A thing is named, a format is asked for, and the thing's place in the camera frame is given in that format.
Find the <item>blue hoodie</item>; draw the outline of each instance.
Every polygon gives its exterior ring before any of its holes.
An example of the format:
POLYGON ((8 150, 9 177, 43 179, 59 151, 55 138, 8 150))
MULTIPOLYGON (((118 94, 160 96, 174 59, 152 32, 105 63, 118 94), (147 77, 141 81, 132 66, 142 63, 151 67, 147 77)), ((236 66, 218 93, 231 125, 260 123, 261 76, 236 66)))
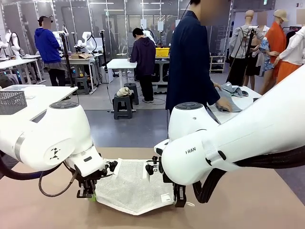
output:
POLYGON ((39 27, 35 31, 35 45, 45 63, 61 62, 59 47, 54 34, 50 30, 39 27))

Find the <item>mannequin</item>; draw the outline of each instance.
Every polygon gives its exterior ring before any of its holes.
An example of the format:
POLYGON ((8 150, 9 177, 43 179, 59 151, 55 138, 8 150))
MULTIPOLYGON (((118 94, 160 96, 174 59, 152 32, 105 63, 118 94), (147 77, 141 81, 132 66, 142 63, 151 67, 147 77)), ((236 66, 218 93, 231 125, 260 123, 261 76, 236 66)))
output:
POLYGON ((276 83, 280 68, 280 62, 274 67, 277 56, 286 48, 286 35, 281 27, 284 21, 288 21, 285 10, 274 12, 274 22, 261 44, 261 51, 265 53, 264 59, 264 83, 260 94, 268 92, 276 83))
POLYGON ((305 24, 289 39, 288 47, 275 60, 277 65, 281 60, 281 66, 276 79, 278 84, 303 64, 303 50, 305 48, 305 24))
MULTIPOLYGON (((232 85, 242 86, 244 81, 244 74, 246 70, 246 50, 249 45, 250 32, 249 26, 254 16, 253 10, 248 10, 245 14, 245 24, 234 30, 230 40, 230 73, 227 82, 232 85)), ((264 36, 258 28, 254 30, 256 37, 261 41, 264 36)))
MULTIPOLYGON (((260 25, 258 26, 258 28, 264 36, 269 30, 269 27, 265 25, 260 25)), ((256 35, 254 35, 251 43, 250 56, 247 63, 246 74, 244 77, 244 86, 248 86, 250 79, 250 85, 253 91, 255 89, 255 76, 262 75, 262 66, 264 65, 264 54, 259 50, 260 45, 261 41, 257 38, 256 35)))

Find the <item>dark hoodie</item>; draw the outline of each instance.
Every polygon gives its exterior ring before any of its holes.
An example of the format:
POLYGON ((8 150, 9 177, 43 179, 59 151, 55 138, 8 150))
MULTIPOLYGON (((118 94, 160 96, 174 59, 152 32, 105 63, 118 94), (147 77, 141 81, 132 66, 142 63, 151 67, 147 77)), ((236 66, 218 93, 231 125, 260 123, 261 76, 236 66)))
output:
POLYGON ((35 31, 35 45, 45 63, 61 62, 59 56, 59 44, 50 30, 39 27, 35 31))
POLYGON ((156 48, 154 43, 148 37, 141 37, 133 44, 130 62, 137 62, 138 75, 151 75, 154 70, 154 59, 156 48))

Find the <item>orange skirt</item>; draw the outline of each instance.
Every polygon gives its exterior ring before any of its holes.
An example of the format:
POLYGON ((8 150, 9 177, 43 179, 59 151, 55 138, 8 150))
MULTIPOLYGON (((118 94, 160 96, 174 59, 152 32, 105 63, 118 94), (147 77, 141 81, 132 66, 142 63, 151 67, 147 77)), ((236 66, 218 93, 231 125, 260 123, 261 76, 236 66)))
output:
POLYGON ((301 66, 300 65, 295 65, 293 63, 289 63, 289 62, 286 62, 286 61, 282 61, 281 65, 280 65, 278 75, 277 75, 276 84, 281 82, 284 78, 289 76, 291 73, 293 73, 299 67, 301 67, 301 66))

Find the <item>plastic basket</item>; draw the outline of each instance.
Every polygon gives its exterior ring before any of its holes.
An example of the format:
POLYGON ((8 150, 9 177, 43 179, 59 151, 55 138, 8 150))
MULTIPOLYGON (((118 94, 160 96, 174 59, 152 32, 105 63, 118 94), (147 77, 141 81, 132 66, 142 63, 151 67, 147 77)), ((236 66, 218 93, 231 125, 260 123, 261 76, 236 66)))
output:
POLYGON ((27 107, 23 91, 0 91, 0 115, 12 115, 27 107))
POLYGON ((168 57, 170 48, 156 48, 156 57, 168 57))

